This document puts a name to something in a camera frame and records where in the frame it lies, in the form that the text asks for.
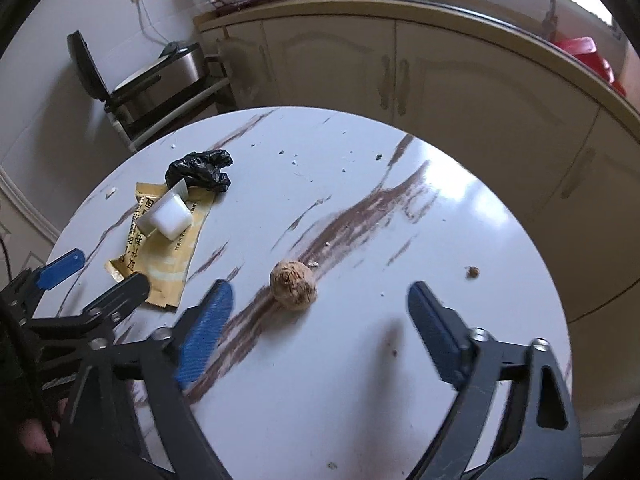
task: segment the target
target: screw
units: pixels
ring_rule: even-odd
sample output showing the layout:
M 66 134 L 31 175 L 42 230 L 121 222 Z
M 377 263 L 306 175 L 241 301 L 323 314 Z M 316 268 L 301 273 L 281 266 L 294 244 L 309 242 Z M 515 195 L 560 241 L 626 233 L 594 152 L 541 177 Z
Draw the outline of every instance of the screw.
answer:
M 103 337 L 91 339 L 91 341 L 89 341 L 89 348 L 91 350 L 102 350 L 103 348 L 107 348 L 107 340 Z
M 151 339 L 156 341 L 164 341 L 165 339 L 169 339 L 171 337 L 171 329 L 167 326 L 161 326 L 160 328 L 156 328 L 151 334 Z
M 484 328 L 472 328 L 469 337 L 474 341 L 489 341 L 489 333 Z
M 536 350 L 540 350 L 541 352 L 546 352 L 551 348 L 551 345 L 547 340 L 540 338 L 534 339 L 531 342 L 531 346 L 533 346 L 533 348 L 535 348 Z

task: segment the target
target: yellow wrapper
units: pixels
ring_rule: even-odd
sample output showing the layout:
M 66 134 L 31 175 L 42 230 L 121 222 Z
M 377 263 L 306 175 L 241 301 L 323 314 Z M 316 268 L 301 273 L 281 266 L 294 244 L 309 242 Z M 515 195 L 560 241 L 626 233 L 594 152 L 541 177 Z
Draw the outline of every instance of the yellow wrapper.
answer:
M 158 231 L 147 238 L 136 226 L 140 215 L 166 192 L 164 184 L 136 184 L 138 206 L 131 220 L 125 253 L 118 259 L 107 262 L 105 268 L 117 282 L 134 272 L 145 274 L 151 286 L 146 302 L 162 308 L 176 309 L 187 281 L 189 264 L 202 223 L 211 210 L 215 193 L 197 187 L 189 189 L 186 205 L 193 216 L 193 223 L 171 242 Z

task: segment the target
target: black plastic bag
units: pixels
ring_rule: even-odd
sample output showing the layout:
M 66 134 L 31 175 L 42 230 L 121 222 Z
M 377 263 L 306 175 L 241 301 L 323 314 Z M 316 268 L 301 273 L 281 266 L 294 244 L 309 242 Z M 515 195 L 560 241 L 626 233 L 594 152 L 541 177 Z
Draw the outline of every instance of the black plastic bag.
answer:
M 227 150 L 192 152 L 169 164 L 164 179 L 170 189 L 184 179 L 187 187 L 203 187 L 210 191 L 225 192 L 231 181 L 227 174 L 221 173 L 220 170 L 233 163 Z

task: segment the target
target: round table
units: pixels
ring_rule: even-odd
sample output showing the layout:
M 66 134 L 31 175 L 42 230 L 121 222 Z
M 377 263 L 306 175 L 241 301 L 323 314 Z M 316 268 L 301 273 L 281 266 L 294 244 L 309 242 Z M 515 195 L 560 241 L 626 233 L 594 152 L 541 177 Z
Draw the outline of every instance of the round table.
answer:
M 37 315 L 77 314 L 110 288 L 104 264 L 124 250 L 136 183 L 161 183 L 171 161 L 210 148 L 232 155 L 232 184 L 202 228 L 178 312 L 141 306 L 117 335 L 171 326 L 215 279 L 231 280 L 238 326 L 188 399 L 234 478 L 406 477 L 454 398 L 406 310 L 417 280 L 498 340 L 546 338 L 570 386 L 558 294 L 502 202 L 433 146 L 317 108 L 212 117 L 133 155 L 64 229 L 50 260 L 78 247 L 87 264 L 46 293 Z M 274 264 L 298 257 L 318 263 L 318 300 L 286 315 L 266 306 L 263 287 Z M 469 266 L 480 271 L 474 280 Z M 470 465 L 488 455 L 506 391 L 498 385 Z M 142 393 L 136 402 L 151 455 L 168 466 Z

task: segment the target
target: black lid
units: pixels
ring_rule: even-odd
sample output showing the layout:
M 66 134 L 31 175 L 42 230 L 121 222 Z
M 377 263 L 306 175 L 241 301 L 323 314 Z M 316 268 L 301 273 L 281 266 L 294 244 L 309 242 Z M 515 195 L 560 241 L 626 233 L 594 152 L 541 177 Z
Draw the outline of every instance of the black lid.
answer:
M 89 54 L 89 49 L 79 30 L 66 37 L 66 46 L 84 90 L 94 99 L 107 101 L 110 95 L 109 91 L 104 85 L 104 81 L 95 66 L 94 58 Z

